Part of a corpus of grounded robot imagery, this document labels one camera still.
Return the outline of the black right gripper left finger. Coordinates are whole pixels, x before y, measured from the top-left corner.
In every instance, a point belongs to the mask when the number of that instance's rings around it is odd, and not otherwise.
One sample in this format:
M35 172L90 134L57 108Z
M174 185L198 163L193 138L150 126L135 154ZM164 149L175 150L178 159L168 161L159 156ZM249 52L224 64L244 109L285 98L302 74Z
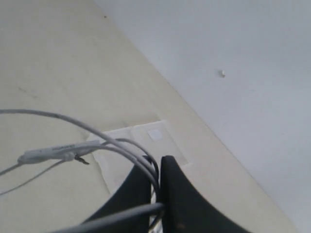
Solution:
M151 202L151 183L147 176L133 166L116 193L85 222L96 220ZM138 216L113 225L91 230L92 233L147 233L149 216Z

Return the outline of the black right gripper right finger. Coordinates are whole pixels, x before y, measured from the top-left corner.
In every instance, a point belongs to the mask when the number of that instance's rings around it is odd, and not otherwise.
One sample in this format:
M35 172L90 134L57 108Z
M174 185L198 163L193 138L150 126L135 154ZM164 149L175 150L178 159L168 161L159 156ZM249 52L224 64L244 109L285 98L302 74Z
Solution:
M212 206L192 185L173 156L161 158L161 202L165 233L246 233Z

